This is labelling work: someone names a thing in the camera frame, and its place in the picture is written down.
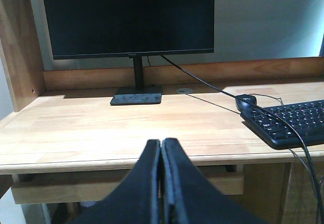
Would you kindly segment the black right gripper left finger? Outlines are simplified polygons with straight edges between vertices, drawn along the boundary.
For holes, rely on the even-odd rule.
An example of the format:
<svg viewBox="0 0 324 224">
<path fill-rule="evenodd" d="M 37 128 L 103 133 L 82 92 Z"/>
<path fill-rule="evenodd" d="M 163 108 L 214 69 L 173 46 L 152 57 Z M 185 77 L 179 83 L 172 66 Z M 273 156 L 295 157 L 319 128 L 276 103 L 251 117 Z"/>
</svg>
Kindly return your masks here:
<svg viewBox="0 0 324 224">
<path fill-rule="evenodd" d="M 159 158 L 160 141 L 148 140 L 117 188 L 71 223 L 159 223 Z"/>
</svg>

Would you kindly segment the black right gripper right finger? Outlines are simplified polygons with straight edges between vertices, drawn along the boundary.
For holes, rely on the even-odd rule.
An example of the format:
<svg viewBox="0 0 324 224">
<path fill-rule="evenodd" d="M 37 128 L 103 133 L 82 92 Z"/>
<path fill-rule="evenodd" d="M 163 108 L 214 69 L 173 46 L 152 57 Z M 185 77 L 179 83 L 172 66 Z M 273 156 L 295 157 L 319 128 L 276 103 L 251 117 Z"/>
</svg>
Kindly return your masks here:
<svg viewBox="0 0 324 224">
<path fill-rule="evenodd" d="M 216 189 L 176 138 L 161 146 L 165 223 L 264 223 Z"/>
</svg>

